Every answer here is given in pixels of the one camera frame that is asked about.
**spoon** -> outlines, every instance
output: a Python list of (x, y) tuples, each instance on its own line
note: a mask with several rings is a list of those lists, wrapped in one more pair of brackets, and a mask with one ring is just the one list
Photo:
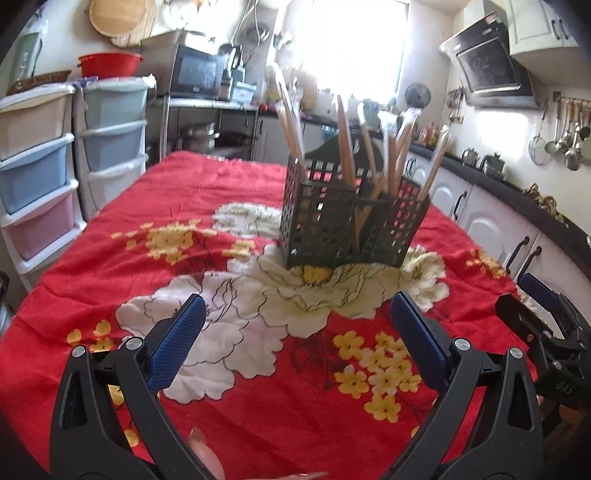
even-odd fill
[(562, 99), (558, 99), (558, 104), (556, 105), (556, 126), (554, 127), (554, 140), (546, 143), (544, 150), (548, 155), (554, 155), (558, 153), (558, 128), (560, 127), (560, 114), (562, 110)]
[(566, 167), (569, 170), (577, 171), (581, 166), (581, 161), (580, 161), (579, 155), (577, 154), (577, 139), (578, 139), (580, 130), (581, 130), (581, 127), (579, 125), (579, 122), (576, 122), (575, 129), (574, 129), (574, 135), (573, 135), (573, 145), (564, 154), (564, 162), (566, 163)]

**range hood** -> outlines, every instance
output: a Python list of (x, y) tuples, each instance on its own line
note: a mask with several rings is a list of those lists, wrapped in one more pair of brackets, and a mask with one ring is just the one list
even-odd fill
[(538, 108), (530, 73), (509, 55), (509, 32), (496, 13), (441, 44), (470, 106)]

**bright window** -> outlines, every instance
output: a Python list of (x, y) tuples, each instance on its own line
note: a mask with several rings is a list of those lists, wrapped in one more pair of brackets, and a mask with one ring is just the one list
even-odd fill
[(320, 89), (387, 103), (398, 91), (407, 17), (397, 0), (314, 0), (303, 69)]

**finger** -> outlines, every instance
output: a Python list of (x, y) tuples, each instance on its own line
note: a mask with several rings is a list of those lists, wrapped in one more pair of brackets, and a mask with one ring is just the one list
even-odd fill
[(216, 480), (226, 480), (222, 463), (213, 450), (204, 443), (205, 436), (201, 430), (197, 429), (199, 433), (194, 433), (194, 430), (195, 429), (191, 430), (191, 433), (189, 434), (187, 445), (193, 453), (197, 455), (199, 460), (201, 460), (205, 468), (212, 473)]

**upper cabinet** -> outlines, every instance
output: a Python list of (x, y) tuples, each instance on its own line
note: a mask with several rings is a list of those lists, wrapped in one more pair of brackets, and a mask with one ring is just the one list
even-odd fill
[(541, 0), (506, 0), (511, 55), (564, 47), (561, 20)]
[(542, 0), (505, 0), (509, 53), (547, 85), (591, 88), (591, 62)]

